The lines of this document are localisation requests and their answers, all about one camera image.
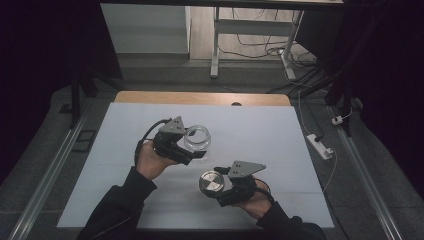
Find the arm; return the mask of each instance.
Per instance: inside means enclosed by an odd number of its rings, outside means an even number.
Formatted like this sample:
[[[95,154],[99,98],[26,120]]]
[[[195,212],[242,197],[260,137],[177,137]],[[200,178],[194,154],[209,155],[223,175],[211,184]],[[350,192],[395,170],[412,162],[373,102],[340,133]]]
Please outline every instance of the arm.
[[[156,189],[152,182],[176,162],[158,156],[153,143],[145,143],[137,167],[132,167],[124,185],[113,186],[94,209],[77,239],[131,239],[144,200]]]
[[[258,187],[268,190],[261,181],[256,181]],[[276,239],[290,240],[325,240],[322,229],[313,223],[302,223],[300,217],[289,218],[278,202],[271,205],[269,199],[262,193],[255,192],[248,201],[234,205],[245,210],[251,217],[257,219],[256,225],[264,228]]]

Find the black sleeve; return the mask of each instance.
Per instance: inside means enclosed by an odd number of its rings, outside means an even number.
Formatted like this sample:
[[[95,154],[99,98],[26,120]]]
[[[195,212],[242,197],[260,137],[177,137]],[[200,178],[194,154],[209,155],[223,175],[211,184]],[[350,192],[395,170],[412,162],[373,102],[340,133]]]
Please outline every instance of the black sleeve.
[[[264,228],[274,239],[326,240],[322,229],[313,223],[302,223],[300,217],[289,218],[278,202],[275,202],[256,225]]]
[[[113,186],[94,209],[77,239],[131,239],[144,200],[156,185],[132,167],[122,187]]]

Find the hand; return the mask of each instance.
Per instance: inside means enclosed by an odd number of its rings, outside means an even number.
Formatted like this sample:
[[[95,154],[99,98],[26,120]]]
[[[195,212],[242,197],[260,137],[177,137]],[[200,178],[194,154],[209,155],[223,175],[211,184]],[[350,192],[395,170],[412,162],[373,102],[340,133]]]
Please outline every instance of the hand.
[[[268,191],[268,187],[265,183],[256,180],[256,185],[258,188],[262,188],[265,191]],[[233,207],[239,207],[246,211],[251,217],[255,219],[262,218],[266,212],[271,208],[271,202],[265,194],[260,192],[255,192],[255,194],[247,201],[236,203]]]
[[[143,144],[138,156],[137,171],[149,180],[157,178],[168,166],[178,164],[169,158],[157,155],[153,141]]]

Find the wooden edge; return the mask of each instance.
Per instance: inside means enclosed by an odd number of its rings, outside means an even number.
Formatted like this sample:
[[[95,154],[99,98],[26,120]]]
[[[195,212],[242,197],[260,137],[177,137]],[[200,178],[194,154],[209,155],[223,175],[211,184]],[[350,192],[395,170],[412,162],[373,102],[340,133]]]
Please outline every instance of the wooden edge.
[[[286,95],[248,93],[121,91],[116,95],[115,102],[193,105],[240,103],[242,106],[291,106]]]

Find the black cloth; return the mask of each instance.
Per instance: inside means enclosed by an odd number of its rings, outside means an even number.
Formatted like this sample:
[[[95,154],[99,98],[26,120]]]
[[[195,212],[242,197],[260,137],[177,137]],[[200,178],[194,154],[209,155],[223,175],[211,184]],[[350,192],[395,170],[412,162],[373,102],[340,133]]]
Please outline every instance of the black cloth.
[[[77,239],[133,239],[144,200],[156,188],[132,167],[124,185],[115,185],[106,193]],[[278,202],[256,224],[274,239],[326,239],[316,224],[302,223],[300,217],[290,219]]]

